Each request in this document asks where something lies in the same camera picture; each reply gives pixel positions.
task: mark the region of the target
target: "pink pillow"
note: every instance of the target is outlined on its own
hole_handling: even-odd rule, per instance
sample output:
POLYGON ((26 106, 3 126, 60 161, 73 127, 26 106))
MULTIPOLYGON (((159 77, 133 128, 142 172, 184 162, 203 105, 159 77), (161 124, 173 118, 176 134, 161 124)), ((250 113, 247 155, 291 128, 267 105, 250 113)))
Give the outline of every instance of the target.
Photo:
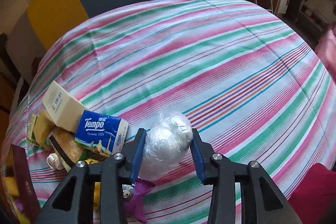
POLYGON ((314 164, 288 201, 302 224, 318 224, 335 198, 336 172, 314 164))
POLYGON ((315 53, 336 83, 336 37, 332 28, 322 35, 315 53))

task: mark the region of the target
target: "plastic bag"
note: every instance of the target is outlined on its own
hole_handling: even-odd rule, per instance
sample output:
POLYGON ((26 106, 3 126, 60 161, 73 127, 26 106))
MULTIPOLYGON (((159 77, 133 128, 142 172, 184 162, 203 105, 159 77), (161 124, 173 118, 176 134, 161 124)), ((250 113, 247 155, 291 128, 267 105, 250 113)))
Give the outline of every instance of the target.
POLYGON ((139 177, 155 181, 179 166, 193 139, 191 124, 180 112, 160 113, 146 136, 139 177))

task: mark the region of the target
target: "tempo tissue pack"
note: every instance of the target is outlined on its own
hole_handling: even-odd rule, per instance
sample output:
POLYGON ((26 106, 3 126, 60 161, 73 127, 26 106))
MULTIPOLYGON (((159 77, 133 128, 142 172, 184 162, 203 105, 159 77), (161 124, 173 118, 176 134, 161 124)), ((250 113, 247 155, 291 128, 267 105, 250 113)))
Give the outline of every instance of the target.
POLYGON ((123 148, 127 128, 128 122, 122 118, 85 110, 76 131, 75 142, 108 157, 123 148))

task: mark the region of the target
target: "metal screw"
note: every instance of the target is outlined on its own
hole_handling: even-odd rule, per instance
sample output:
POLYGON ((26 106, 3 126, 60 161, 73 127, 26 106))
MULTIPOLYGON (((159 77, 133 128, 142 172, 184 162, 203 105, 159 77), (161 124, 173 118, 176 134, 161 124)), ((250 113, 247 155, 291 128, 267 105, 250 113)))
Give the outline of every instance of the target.
POLYGON ((83 160, 80 160, 79 162, 76 163, 76 166, 78 168, 82 168, 82 167, 84 167, 84 165, 85 165, 85 161, 83 161, 83 160))
POLYGON ((115 153, 115 154, 113 155, 113 158, 114 158, 115 160, 121 160, 123 157, 124 157, 124 155, 123 155, 122 153, 115 153))
POLYGON ((223 156, 219 153, 214 153, 212 157, 214 160, 221 160, 223 158, 223 156))
POLYGON ((258 168, 260 166, 259 162, 257 162, 257 161, 251 161, 250 165, 251 165, 252 168, 258 168))

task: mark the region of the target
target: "red cushion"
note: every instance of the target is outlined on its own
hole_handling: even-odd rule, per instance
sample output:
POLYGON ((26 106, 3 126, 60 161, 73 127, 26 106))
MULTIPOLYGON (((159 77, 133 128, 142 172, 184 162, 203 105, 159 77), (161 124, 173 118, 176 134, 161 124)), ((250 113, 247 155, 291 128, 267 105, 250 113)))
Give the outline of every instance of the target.
POLYGON ((336 172, 328 170, 322 164, 314 164, 288 201, 302 224, 318 224, 334 198, 336 172))

